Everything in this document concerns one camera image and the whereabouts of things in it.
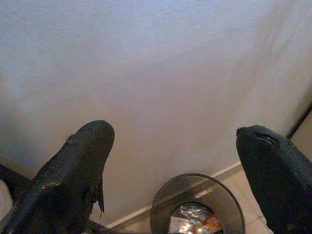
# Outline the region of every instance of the trash can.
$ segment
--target trash can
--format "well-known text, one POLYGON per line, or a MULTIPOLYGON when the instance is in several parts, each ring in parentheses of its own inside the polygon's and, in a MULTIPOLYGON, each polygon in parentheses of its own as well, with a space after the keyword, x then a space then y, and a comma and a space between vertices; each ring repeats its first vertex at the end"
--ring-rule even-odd
POLYGON ((218 180, 184 174, 167 182, 151 209, 152 234, 244 234, 242 210, 218 180))

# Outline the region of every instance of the tile floor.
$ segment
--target tile floor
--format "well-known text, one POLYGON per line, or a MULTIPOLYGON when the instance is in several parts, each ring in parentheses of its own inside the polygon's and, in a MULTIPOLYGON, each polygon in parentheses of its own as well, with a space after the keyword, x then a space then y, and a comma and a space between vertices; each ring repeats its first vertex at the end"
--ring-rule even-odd
MULTIPOLYGON (((243 210, 246 234, 272 234, 273 232, 266 226, 265 218, 252 194, 244 171, 239 171, 221 182, 231 190, 243 210)), ((150 219, 143 219, 126 227, 124 231, 150 233, 150 219)))

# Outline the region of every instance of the baseboard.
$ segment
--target baseboard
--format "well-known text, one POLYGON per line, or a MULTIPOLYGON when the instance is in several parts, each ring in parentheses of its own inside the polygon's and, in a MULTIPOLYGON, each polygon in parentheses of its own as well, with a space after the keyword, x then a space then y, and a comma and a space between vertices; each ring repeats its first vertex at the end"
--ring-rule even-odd
MULTIPOLYGON (((225 178, 228 178, 231 175, 233 175, 233 174, 235 174, 241 170, 243 170, 241 163, 237 162, 234 165, 211 175, 211 177, 216 178, 217 180, 221 181, 221 180, 224 180, 225 178)), ((113 229, 115 231, 122 230, 125 227, 128 227, 128 226, 130 226, 130 225, 132 225, 132 224, 134 224, 134 223, 136 223, 142 219, 149 217, 151 208, 152 208, 152 205, 144 207, 138 211, 131 213, 130 215, 128 215, 124 218, 121 218, 121 219, 119 219, 113 223, 106 225, 106 227, 109 229, 113 229)))

